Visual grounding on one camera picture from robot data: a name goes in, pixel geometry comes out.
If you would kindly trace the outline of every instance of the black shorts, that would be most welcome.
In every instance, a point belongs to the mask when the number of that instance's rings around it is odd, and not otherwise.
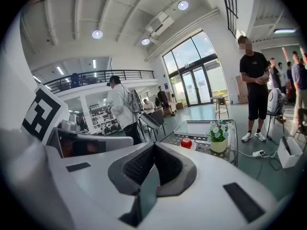
[[[168,102],[163,102],[163,105],[161,104],[161,106],[162,106],[163,108],[169,108]]]
[[[250,91],[248,93],[248,119],[265,119],[268,109],[267,91]]]

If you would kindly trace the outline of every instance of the white sneaker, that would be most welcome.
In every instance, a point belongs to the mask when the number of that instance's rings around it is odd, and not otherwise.
[[[252,135],[251,133],[248,132],[246,135],[242,137],[242,141],[248,141],[251,138],[252,138]]]
[[[266,140],[266,138],[263,136],[263,134],[261,134],[261,132],[259,132],[259,133],[255,133],[255,137],[257,137],[259,140],[261,140],[261,141],[265,141]]]

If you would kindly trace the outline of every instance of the glass door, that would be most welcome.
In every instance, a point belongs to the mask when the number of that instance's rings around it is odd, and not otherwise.
[[[197,66],[182,74],[188,106],[211,104],[212,97],[208,77],[203,66]]]

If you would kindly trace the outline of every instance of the white vase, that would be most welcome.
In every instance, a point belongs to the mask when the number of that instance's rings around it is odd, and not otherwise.
[[[228,139],[226,138],[223,141],[219,141],[219,142],[211,142],[211,146],[210,149],[214,152],[217,153],[221,153],[223,151],[225,151],[225,149],[227,148],[228,145]]]

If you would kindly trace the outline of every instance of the balcony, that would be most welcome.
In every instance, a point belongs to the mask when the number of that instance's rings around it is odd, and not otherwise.
[[[70,76],[55,79],[44,83],[53,94],[80,88],[86,85],[109,82],[111,76],[116,75],[120,77],[121,81],[125,80],[146,80],[154,79],[154,71],[149,70],[100,70],[83,73],[74,73]]]

